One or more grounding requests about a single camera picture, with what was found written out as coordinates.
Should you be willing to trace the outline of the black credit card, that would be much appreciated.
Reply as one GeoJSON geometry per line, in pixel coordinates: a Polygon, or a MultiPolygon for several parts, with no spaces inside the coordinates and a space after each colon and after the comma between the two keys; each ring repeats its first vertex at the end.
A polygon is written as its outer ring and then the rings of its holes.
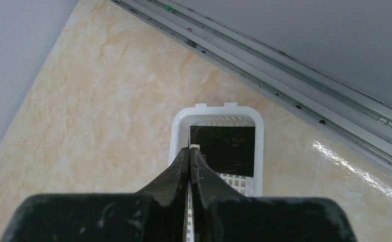
{"type": "Polygon", "coordinates": [[[215,172],[254,176],[255,127],[191,126],[190,143],[215,172]]]}

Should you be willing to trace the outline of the aluminium frame rail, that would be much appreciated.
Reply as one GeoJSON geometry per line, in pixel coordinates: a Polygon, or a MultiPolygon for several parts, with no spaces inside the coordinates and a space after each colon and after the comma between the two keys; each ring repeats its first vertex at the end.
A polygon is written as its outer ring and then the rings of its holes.
{"type": "Polygon", "coordinates": [[[392,108],[173,1],[116,1],[140,20],[331,130],[392,174],[392,108]]]}

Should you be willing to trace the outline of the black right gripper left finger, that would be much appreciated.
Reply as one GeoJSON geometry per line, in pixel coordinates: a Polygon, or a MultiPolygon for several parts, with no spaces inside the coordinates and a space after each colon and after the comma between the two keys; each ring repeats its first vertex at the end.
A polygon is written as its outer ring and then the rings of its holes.
{"type": "Polygon", "coordinates": [[[185,241],[189,149],[134,193],[36,194],[2,241],[185,241]]]}

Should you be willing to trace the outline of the white plastic basket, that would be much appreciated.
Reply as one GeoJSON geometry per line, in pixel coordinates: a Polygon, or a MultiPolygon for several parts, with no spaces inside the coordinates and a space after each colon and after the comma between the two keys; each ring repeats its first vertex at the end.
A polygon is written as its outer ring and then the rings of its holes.
{"type": "Polygon", "coordinates": [[[197,147],[207,165],[237,192],[262,195],[264,121],[255,109],[199,103],[181,110],[173,120],[169,164],[183,147],[197,147]]]}

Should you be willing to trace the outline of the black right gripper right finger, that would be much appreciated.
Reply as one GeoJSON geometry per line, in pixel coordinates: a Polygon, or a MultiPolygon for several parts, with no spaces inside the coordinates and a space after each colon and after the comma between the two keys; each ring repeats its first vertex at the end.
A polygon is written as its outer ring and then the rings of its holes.
{"type": "Polygon", "coordinates": [[[189,153],[195,241],[356,241],[346,213],[319,197],[247,197],[189,153]]]}

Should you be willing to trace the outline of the grey credit card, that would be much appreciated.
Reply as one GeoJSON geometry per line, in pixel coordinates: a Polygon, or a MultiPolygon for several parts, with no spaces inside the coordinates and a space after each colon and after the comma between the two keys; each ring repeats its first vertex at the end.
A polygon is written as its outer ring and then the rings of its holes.
{"type": "Polygon", "coordinates": [[[187,206],[187,241],[200,241],[199,223],[199,192],[197,185],[197,162],[195,153],[199,150],[197,145],[190,146],[189,154],[189,186],[188,186],[188,206],[187,206]]]}

